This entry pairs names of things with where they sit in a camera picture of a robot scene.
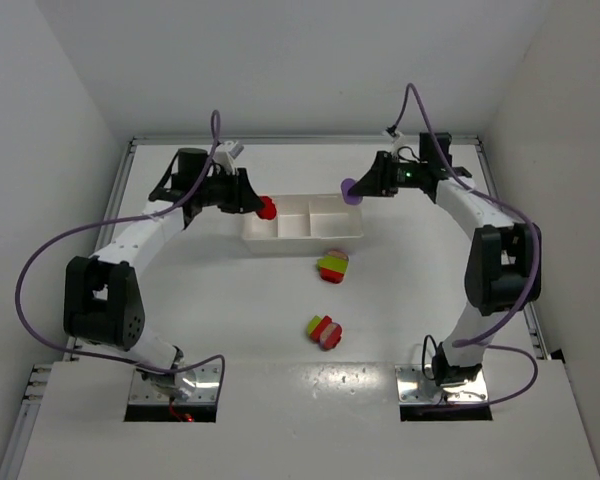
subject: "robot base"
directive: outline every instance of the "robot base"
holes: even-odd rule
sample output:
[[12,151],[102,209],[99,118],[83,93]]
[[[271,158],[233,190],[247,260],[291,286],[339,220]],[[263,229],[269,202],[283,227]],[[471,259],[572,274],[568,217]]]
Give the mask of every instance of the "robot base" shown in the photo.
[[157,391],[150,382],[142,379],[140,372],[134,371],[124,421],[181,422],[188,414],[194,423],[214,423],[221,371],[221,364],[207,364],[193,370],[190,377],[195,378],[194,394],[188,400],[178,400],[172,405],[178,417],[169,409],[169,396]]
[[[430,365],[425,372],[433,378]],[[438,387],[420,364],[396,365],[396,380],[403,422],[493,419],[482,371],[473,381]]]

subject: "red wire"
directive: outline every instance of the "red wire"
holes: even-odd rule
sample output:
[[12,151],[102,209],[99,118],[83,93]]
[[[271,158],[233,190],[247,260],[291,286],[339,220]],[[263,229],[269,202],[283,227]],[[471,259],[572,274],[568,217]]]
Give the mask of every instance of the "red wire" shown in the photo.
[[173,402],[169,402],[169,413],[177,418],[179,422],[182,422],[182,417],[180,417],[180,414],[173,408]]

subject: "white tabletop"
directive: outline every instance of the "white tabletop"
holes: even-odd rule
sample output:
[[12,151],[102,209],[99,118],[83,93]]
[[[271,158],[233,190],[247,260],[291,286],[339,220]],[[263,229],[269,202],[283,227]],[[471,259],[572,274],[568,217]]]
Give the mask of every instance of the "white tabletop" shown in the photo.
[[[260,195],[331,193],[385,147],[248,145],[239,163]],[[176,148],[138,147],[120,215],[142,208]],[[452,153],[484,188],[475,148]],[[365,199],[362,212],[365,240],[344,283],[330,285],[315,258],[254,258],[239,216],[204,211],[140,284],[147,321],[189,361],[227,356],[217,423],[124,423],[128,367],[58,364],[21,478],[596,478],[559,362],[542,362],[537,386],[494,407],[492,422],[399,421],[393,365],[419,361],[425,334],[443,340],[453,328],[469,240],[417,191]],[[316,314],[343,327],[333,351],[304,334]],[[521,315],[496,339],[532,351]],[[488,352],[491,397],[530,370],[520,356]]]

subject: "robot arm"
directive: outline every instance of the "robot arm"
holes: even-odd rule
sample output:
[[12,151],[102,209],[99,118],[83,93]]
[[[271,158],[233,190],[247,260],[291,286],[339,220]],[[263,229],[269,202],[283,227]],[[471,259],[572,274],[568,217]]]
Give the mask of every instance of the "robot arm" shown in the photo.
[[[378,152],[371,169],[358,182],[353,185],[351,181],[343,182],[343,196],[347,201],[356,202],[356,197],[393,197],[400,188],[418,188],[447,211],[472,239],[464,279],[467,304],[449,337],[438,345],[432,360],[436,385],[463,383],[475,379],[493,336],[466,347],[454,347],[453,343],[490,329],[513,306],[531,270],[531,234],[524,223],[516,223],[451,178],[428,134],[420,135],[420,158],[400,161],[397,157],[403,138],[399,133],[394,134],[392,151]],[[451,165],[451,136],[440,134],[438,141]],[[466,184],[475,188],[466,169],[453,168]],[[515,261],[503,262],[504,254],[514,257]],[[540,271],[526,302],[536,300],[539,294]]]
[[[216,205],[226,213],[260,214],[265,209],[265,203],[251,188],[246,169],[233,167],[241,151],[239,143],[219,145],[213,172],[194,195],[181,208],[153,216],[184,198],[203,171],[206,151],[178,150],[142,211],[149,218],[132,223],[90,257],[75,257],[69,262],[64,304],[64,330],[68,335],[152,367],[172,369],[182,361],[177,347],[145,325],[138,278],[162,247],[185,230],[204,207]],[[172,173],[176,161],[177,171]],[[169,396],[186,399],[190,390],[186,388],[186,374],[144,373]]]

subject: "white tray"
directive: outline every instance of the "white tray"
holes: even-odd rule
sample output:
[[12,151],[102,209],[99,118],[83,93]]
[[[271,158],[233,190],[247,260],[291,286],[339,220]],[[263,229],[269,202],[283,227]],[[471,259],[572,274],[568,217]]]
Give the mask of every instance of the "white tray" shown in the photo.
[[347,205],[342,195],[271,196],[278,215],[261,220],[244,216],[242,239],[258,255],[321,255],[329,249],[352,253],[362,238],[359,206]]

